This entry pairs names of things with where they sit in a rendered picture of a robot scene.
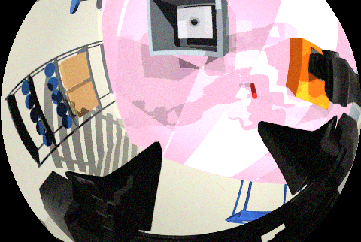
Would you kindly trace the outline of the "red peg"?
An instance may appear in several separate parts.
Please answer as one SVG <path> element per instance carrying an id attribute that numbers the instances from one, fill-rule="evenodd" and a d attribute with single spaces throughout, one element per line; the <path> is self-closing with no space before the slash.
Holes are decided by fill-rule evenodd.
<path id="1" fill-rule="evenodd" d="M 256 86 L 255 86 L 255 83 L 250 83 L 250 91 L 252 92 L 252 98 L 256 98 Z"/>

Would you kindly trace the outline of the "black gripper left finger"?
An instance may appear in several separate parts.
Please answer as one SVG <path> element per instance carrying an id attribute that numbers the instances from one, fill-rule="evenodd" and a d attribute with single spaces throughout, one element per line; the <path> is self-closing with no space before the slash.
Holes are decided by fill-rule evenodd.
<path id="1" fill-rule="evenodd" d="M 109 203 L 139 230 L 151 232 L 160 170 L 162 145 L 156 141 L 104 177 L 71 171 L 65 175 L 81 193 Z"/>

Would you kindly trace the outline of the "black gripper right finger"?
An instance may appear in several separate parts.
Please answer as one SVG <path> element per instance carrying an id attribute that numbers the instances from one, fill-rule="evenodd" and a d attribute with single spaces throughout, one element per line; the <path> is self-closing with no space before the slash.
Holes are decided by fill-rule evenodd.
<path id="1" fill-rule="evenodd" d="M 306 186 L 305 180 L 319 158 L 325 140 L 336 127 L 337 118 L 334 116 L 315 131 L 259 121 L 258 134 L 285 177 L 292 196 Z"/>

